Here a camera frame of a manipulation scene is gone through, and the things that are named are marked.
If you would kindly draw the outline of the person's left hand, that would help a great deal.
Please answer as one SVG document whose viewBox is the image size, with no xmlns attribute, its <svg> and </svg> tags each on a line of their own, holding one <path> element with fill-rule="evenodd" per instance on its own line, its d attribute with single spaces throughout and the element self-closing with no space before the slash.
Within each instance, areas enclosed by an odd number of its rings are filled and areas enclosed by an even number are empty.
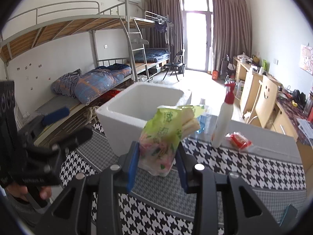
<svg viewBox="0 0 313 235">
<path fill-rule="evenodd" d="M 29 201 L 26 198 L 28 194 L 27 186 L 20 186 L 17 183 L 12 183 L 4 188 L 8 201 L 11 205 L 28 205 Z M 40 198 L 46 202 L 50 202 L 52 190 L 50 186 L 43 186 L 39 190 Z"/>
</svg>

